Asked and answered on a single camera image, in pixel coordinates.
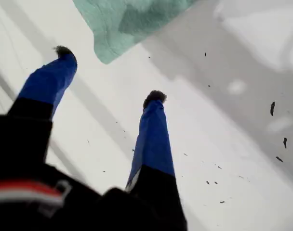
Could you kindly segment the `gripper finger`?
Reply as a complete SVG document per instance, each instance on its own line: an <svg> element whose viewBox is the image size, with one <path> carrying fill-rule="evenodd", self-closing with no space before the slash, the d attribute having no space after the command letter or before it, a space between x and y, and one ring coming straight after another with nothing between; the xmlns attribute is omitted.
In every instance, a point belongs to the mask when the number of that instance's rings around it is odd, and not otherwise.
<svg viewBox="0 0 293 231"><path fill-rule="evenodd" d="M77 59L69 48L57 46L54 50L57 59L30 74L8 115L52 120L78 68Z"/></svg>
<svg viewBox="0 0 293 231"><path fill-rule="evenodd" d="M161 212L182 212L167 121L166 95L153 90L144 100L126 191Z"/></svg>

